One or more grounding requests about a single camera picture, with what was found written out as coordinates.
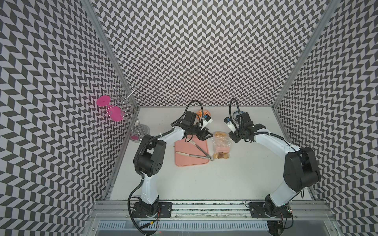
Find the clear resealable bag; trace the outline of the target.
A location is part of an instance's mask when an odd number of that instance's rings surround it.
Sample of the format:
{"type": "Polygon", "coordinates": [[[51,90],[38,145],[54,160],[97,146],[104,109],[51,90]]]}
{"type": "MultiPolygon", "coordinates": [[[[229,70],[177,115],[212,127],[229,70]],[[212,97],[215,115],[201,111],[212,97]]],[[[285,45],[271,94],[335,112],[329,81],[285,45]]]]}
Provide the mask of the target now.
{"type": "Polygon", "coordinates": [[[229,135],[222,131],[216,131],[213,136],[214,140],[229,140],[229,135]]]}

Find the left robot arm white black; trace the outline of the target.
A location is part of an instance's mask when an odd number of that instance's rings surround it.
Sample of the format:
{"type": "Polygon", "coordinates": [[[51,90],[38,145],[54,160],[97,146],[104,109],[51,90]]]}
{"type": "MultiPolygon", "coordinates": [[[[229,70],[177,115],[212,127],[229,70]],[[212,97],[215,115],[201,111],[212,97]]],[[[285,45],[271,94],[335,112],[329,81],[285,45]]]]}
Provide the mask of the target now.
{"type": "Polygon", "coordinates": [[[166,147],[173,145],[180,140],[194,145],[203,155],[188,154],[187,156],[200,159],[214,159],[193,140],[196,137],[200,141],[206,141],[213,137],[213,134],[206,127],[212,118],[204,114],[202,103],[194,99],[186,106],[184,113],[174,122],[171,129],[157,136],[146,134],[133,159],[134,169],[141,176],[140,184],[132,190],[128,197],[131,202],[134,193],[141,189],[141,195],[133,206],[128,206],[131,218],[134,217],[155,217],[159,213],[159,195],[154,175],[163,165],[166,147]]]}

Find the pink plastic tray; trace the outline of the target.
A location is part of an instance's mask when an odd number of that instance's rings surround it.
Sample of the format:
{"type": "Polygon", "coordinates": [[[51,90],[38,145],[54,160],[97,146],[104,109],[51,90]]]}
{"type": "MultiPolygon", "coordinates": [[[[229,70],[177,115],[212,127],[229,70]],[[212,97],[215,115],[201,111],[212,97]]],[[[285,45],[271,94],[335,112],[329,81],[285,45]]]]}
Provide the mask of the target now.
{"type": "Polygon", "coordinates": [[[177,141],[174,145],[174,150],[175,150],[175,164],[178,167],[202,165],[202,164],[207,164],[209,162],[208,159],[179,154],[178,152],[191,154],[191,155],[205,156],[205,154],[202,151],[200,151],[200,149],[198,149],[191,142],[185,142],[185,139],[177,141]]]}

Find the pink stemmed glass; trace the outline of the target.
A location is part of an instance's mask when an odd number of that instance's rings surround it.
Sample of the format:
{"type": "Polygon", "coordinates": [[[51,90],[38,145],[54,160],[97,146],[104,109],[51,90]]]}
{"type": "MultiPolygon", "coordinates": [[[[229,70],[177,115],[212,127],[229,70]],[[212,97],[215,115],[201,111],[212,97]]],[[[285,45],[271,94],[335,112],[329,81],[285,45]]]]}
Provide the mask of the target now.
{"type": "Polygon", "coordinates": [[[97,106],[101,109],[101,115],[109,118],[114,122],[120,122],[124,119],[124,113],[118,105],[111,104],[111,97],[103,95],[96,101],[97,106]]]}

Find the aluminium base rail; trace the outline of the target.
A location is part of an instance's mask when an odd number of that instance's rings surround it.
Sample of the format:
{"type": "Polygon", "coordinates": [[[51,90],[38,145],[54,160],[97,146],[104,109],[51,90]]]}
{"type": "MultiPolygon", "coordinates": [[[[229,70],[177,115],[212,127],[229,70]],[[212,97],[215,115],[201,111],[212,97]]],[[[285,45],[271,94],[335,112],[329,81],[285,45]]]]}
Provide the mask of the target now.
{"type": "Polygon", "coordinates": [[[152,217],[131,220],[127,201],[94,204],[85,236],[340,236],[330,208],[323,201],[292,201],[275,217],[256,210],[257,200],[165,200],[152,217]]]}

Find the clear bag with pink contents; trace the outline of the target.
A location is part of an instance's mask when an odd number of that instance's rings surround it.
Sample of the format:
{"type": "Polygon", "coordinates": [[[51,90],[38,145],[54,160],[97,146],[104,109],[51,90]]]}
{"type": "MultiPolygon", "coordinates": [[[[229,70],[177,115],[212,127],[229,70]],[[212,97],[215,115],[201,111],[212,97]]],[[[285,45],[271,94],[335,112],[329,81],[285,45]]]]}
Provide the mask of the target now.
{"type": "Polygon", "coordinates": [[[233,140],[226,136],[214,136],[212,138],[214,147],[213,158],[214,159],[229,159],[230,150],[233,144],[233,140]]]}

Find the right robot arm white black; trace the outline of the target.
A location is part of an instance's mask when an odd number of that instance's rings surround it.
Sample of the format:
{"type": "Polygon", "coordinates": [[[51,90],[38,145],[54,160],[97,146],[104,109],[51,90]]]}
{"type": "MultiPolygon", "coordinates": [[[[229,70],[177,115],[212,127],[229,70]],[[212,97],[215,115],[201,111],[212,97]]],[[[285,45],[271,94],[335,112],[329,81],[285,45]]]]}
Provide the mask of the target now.
{"type": "Polygon", "coordinates": [[[237,99],[231,99],[229,109],[233,102],[236,104],[237,118],[234,120],[229,111],[229,116],[224,119],[231,130],[229,137],[236,143],[244,140],[263,145],[284,160],[282,183],[265,197],[263,204],[250,202],[249,209],[268,218],[282,216],[292,199],[321,180],[315,152],[310,147],[299,147],[287,142],[262,124],[254,124],[247,112],[241,112],[237,99]]]}

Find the orange patterned bowl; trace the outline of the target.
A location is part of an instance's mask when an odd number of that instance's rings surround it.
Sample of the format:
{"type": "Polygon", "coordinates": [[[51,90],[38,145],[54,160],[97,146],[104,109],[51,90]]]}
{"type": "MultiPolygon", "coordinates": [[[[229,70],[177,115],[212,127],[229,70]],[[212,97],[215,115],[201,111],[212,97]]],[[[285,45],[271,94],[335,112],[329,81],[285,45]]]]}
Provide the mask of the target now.
{"type": "Polygon", "coordinates": [[[211,113],[208,110],[203,110],[203,112],[202,110],[198,110],[197,114],[199,117],[202,117],[202,114],[211,116],[211,113]]]}

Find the blue patterned bowl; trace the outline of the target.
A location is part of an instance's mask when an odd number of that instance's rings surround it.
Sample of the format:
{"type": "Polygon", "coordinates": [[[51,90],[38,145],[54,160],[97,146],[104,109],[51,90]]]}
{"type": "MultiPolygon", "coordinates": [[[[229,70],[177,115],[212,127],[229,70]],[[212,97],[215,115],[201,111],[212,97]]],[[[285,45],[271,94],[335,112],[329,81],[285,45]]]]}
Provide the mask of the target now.
{"type": "Polygon", "coordinates": [[[233,114],[232,114],[232,117],[234,119],[237,119],[237,116],[239,116],[240,114],[244,114],[244,111],[240,111],[240,113],[238,111],[235,111],[233,114]]]}

